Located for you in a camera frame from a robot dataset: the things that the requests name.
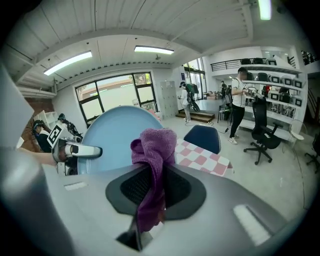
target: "white sneakers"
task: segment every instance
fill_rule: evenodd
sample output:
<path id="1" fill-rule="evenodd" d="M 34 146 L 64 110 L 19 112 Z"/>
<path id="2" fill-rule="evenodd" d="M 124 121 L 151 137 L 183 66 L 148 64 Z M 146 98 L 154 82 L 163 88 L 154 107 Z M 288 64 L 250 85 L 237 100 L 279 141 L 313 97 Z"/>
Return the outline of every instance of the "white sneakers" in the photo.
<path id="1" fill-rule="evenodd" d="M 235 137 L 229 138 L 228 141 L 230 141 L 233 145 L 238 144 L 238 142 L 235 140 Z"/>

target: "table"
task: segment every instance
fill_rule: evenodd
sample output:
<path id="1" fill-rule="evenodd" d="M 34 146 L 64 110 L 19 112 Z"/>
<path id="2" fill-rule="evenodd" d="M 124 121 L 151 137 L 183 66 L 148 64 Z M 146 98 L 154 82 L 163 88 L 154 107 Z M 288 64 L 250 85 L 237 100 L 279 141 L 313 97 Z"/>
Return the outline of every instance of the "table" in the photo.
<path id="1" fill-rule="evenodd" d="M 233 171 L 233 166 L 229 159 L 214 154 L 181 138 L 178 138 L 176 141 L 174 157 L 178 165 L 187 166 L 221 177 L 225 175 L 227 169 Z"/>

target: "shelf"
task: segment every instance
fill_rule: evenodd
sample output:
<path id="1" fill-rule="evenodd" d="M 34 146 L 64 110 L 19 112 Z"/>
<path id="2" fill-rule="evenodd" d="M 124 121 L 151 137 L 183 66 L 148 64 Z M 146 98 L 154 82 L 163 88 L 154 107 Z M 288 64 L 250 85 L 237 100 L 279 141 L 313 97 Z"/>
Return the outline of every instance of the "shelf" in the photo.
<path id="1" fill-rule="evenodd" d="M 284 66 L 275 66 L 275 65 L 248 64 L 248 65 L 241 65 L 241 67 L 244 67 L 247 70 L 272 71 L 272 72 L 287 73 L 291 75 L 298 75 L 302 73 L 299 69 L 296 69 L 294 67 L 284 67 Z"/>
<path id="2" fill-rule="evenodd" d="M 243 80 L 242 81 L 245 84 L 258 84 L 258 85 L 267 85 L 267 86 L 278 86 L 278 87 L 284 87 L 288 88 L 290 90 L 296 90 L 296 91 L 303 91 L 303 88 L 294 87 L 292 85 L 285 85 L 283 83 L 277 83 L 277 82 L 264 82 L 264 81 L 249 81 L 249 80 Z"/>
<path id="3" fill-rule="evenodd" d="M 246 97 L 247 99 L 254 99 L 253 97 L 251 96 L 247 96 Z M 293 104 L 290 104 L 290 103 L 285 103 L 285 102 L 282 102 L 282 101 L 279 101 L 279 100 L 274 100 L 274 99 L 270 99 L 270 98 L 265 98 L 265 100 L 267 102 L 272 102 L 274 104 L 280 104 L 280 105 L 284 105 L 286 107 L 291 107 L 291 108 L 296 108 L 296 109 L 300 109 L 301 107 L 300 106 L 297 106 L 297 105 L 293 105 Z"/>
<path id="4" fill-rule="evenodd" d="M 254 113 L 254 110 L 251 106 L 246 106 L 245 111 L 249 112 L 249 113 Z M 278 113 L 275 113 L 275 112 L 272 112 L 269 110 L 266 111 L 266 116 L 268 118 L 273 118 L 273 119 L 276 119 L 276 120 L 279 120 L 281 122 L 285 122 L 288 124 L 291 124 L 291 122 L 293 121 L 293 119 L 291 117 L 285 116 L 283 114 L 278 114 Z"/>
<path id="5" fill-rule="evenodd" d="M 249 120 L 242 120 L 239 126 L 253 130 L 253 128 L 255 127 L 255 122 Z M 271 125 L 267 125 L 267 127 L 271 130 L 274 129 L 274 127 Z M 274 135 L 286 141 L 289 141 L 291 139 L 290 133 L 287 130 L 281 129 L 280 127 L 276 129 Z"/>

